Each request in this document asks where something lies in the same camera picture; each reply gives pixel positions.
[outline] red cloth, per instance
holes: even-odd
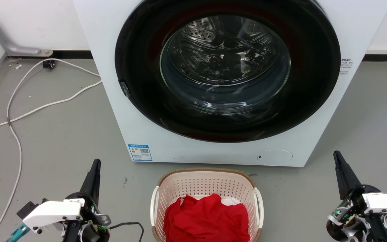
[[[243,204],[223,205],[217,194],[171,204],[164,218],[166,242],[249,242],[249,216]]]

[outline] front-loading washing machine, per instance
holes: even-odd
[[[133,161],[302,167],[387,0],[74,0]]]

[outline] white cable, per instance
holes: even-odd
[[[19,120],[19,119],[21,119],[21,118],[24,118],[24,117],[26,117],[26,116],[28,116],[28,115],[33,114],[34,112],[37,112],[37,111],[39,111],[39,110],[41,110],[41,109],[44,109],[44,108],[47,108],[48,106],[52,106],[52,105],[55,105],[55,104],[58,104],[58,103],[64,103],[64,102],[67,102],[67,101],[71,101],[73,98],[75,98],[75,97],[77,97],[78,95],[80,95],[80,93],[82,93],[82,92],[84,92],[84,91],[90,89],[91,87],[95,87],[95,86],[97,86],[97,85],[99,85],[99,84],[101,84],[101,83],[102,83],[102,81],[99,81],[99,82],[97,82],[97,83],[95,83],[95,84],[92,84],[92,85],[90,85],[90,86],[88,86],[88,87],[85,87],[84,89],[82,89],[81,91],[77,92],[74,96],[72,96],[72,97],[70,97],[70,98],[68,98],[68,99],[64,99],[64,100],[57,101],[57,102],[54,102],[54,103],[49,103],[49,104],[46,104],[46,105],[41,106],[41,107],[39,107],[39,108],[36,108],[36,109],[34,109],[34,110],[30,111],[30,112],[25,113],[25,114],[22,115],[22,116],[19,116],[19,117],[17,117],[17,118],[14,118],[14,119],[10,120],[10,122],[17,121],[17,120]],[[3,126],[3,125],[6,125],[6,124],[8,124],[8,122],[0,123],[0,127]]]
[[[28,75],[35,67],[37,67],[39,64],[41,64],[43,61],[48,61],[48,60],[56,60],[56,61],[60,61],[60,62],[69,64],[69,65],[71,65],[71,66],[77,67],[77,68],[79,68],[79,69],[82,69],[82,70],[84,70],[85,72],[89,72],[89,73],[91,73],[91,74],[93,74],[93,75],[99,76],[98,74],[93,73],[93,72],[90,72],[90,71],[88,71],[88,70],[86,70],[86,69],[84,69],[84,68],[82,68],[82,67],[80,67],[80,66],[76,66],[76,65],[74,65],[74,64],[71,64],[71,63],[68,63],[68,62],[66,62],[66,61],[56,59],[56,58],[48,58],[48,59],[42,60],[42,61],[38,62],[37,64],[35,64],[35,66],[33,66],[33,67],[25,74],[25,76],[22,78],[22,80],[20,80],[19,84],[17,84],[17,87],[14,89],[13,94],[11,95],[10,101],[8,102],[8,105],[7,105],[7,113],[6,113],[6,114],[7,114],[7,120],[9,120],[9,109],[10,109],[11,101],[13,100],[14,95],[16,94],[16,91],[17,91],[17,89],[19,88],[20,84],[23,82],[23,80],[26,78],[26,76],[27,76],[27,75]],[[28,115],[34,113],[34,112],[37,112],[38,110],[44,109],[45,107],[48,107],[48,106],[51,106],[51,105],[54,105],[54,104],[58,104],[58,103],[64,103],[64,102],[70,101],[70,100],[72,100],[73,98],[77,97],[80,93],[86,91],[87,89],[90,89],[91,87],[95,87],[95,86],[97,86],[97,85],[100,84],[100,83],[102,83],[102,81],[99,81],[99,82],[97,82],[97,83],[95,83],[95,84],[93,84],[93,85],[90,85],[89,87],[86,87],[86,88],[82,89],[81,91],[77,92],[74,96],[72,96],[72,97],[70,97],[70,98],[68,98],[68,99],[61,100],[61,101],[57,101],[57,102],[54,102],[54,103],[46,104],[46,105],[44,105],[44,106],[41,106],[41,107],[39,107],[39,108],[37,108],[37,109],[34,109],[34,110],[28,112],[28,113],[26,113],[26,114],[24,114],[24,115],[22,115],[22,116],[19,116],[19,117],[13,119],[13,120],[10,120],[9,122],[11,123],[11,122],[14,122],[14,121],[16,121],[16,120],[19,120],[19,119],[21,119],[21,118],[24,118],[24,117],[26,117],[26,116],[28,116]],[[5,124],[8,124],[8,122],[1,123],[0,126],[5,125]],[[10,198],[9,198],[9,200],[8,200],[8,203],[7,203],[6,208],[5,208],[4,212],[3,212],[3,215],[2,215],[1,218],[0,218],[0,224],[1,224],[2,220],[4,219],[4,217],[5,217],[6,213],[7,213],[7,210],[8,210],[8,208],[9,208],[10,204],[11,204],[11,201],[12,201],[12,199],[13,199],[14,193],[16,192],[17,185],[18,185],[18,183],[19,183],[20,174],[21,174],[21,172],[22,172],[22,147],[21,147],[21,145],[20,145],[20,141],[19,141],[19,139],[18,139],[16,133],[15,133],[14,130],[13,130],[13,127],[12,127],[11,125],[9,125],[9,127],[10,127],[10,130],[11,130],[12,134],[14,135],[14,137],[15,137],[15,139],[16,139],[16,141],[17,141],[17,145],[19,146],[19,172],[18,172],[18,174],[17,174],[17,179],[16,179],[16,182],[15,182],[15,184],[14,184],[13,191],[11,192],[11,196],[10,196]]]

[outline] concrete floor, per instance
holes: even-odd
[[[37,60],[22,67],[0,66],[0,123],[17,83]],[[92,60],[71,60],[96,72]],[[65,64],[54,70],[37,68],[14,98],[11,117],[72,96],[99,78]],[[100,158],[100,210],[114,224],[138,221],[143,242],[155,239],[150,230],[152,191],[166,172],[203,165],[134,163],[129,157],[102,85],[67,103],[48,107],[13,124],[23,146],[23,172],[9,211],[0,226],[5,241],[21,220],[16,212],[28,201],[62,200],[80,189],[94,158]],[[331,242],[327,215],[339,204],[334,150],[341,150],[364,184],[387,192],[387,63],[362,63],[318,146],[303,168],[215,165],[238,169],[258,184],[264,199],[261,242]],[[18,170],[17,143],[8,126],[0,127],[0,216]],[[137,226],[111,232],[111,241],[136,242]],[[54,228],[29,233],[23,242],[61,241]]]

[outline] sticker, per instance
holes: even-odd
[[[349,74],[349,69],[352,68],[353,61],[352,59],[341,59],[340,63],[340,75]]]
[[[63,201],[64,202],[77,202],[77,203],[80,203],[80,205],[82,205],[82,207],[84,207],[84,205],[85,205],[85,199],[64,199]]]
[[[128,149],[134,161],[152,161],[149,146],[128,145]]]

